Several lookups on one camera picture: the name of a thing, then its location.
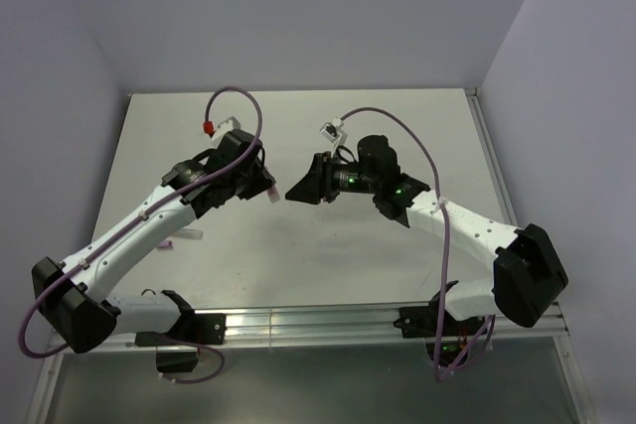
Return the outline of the purple pen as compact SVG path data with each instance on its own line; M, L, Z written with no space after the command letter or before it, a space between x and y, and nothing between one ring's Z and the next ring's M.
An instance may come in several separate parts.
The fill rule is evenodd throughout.
M272 204L276 204L277 202L280 201L280 194L279 194L276 186L272 186L272 187L268 188L266 190L266 195L267 195L269 201Z

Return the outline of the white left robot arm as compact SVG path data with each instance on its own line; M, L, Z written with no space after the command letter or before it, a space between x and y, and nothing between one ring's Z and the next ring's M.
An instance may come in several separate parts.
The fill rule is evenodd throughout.
M233 129L217 147L176 164L151 195L118 225L60 262L32 269L35 309L75 353L112 335L153 333L181 344L194 331L194 310L176 292L117 297L117 283L160 242L232 198L249 200L275 180L255 136Z

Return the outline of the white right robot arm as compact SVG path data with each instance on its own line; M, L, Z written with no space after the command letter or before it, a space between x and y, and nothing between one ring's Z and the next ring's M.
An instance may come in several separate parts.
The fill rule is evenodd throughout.
M332 203L341 193L368 194L376 209L407 228L449 238L490 276L456 282L438 295L430 323L441 334L454 333L465 320L503 314L533 327L568 284L548 233L533 223L525 228L496 222L438 197L429 185L404 173L387 137L359 141L358 158L345 162L317 153L309 171L285 195L312 206Z

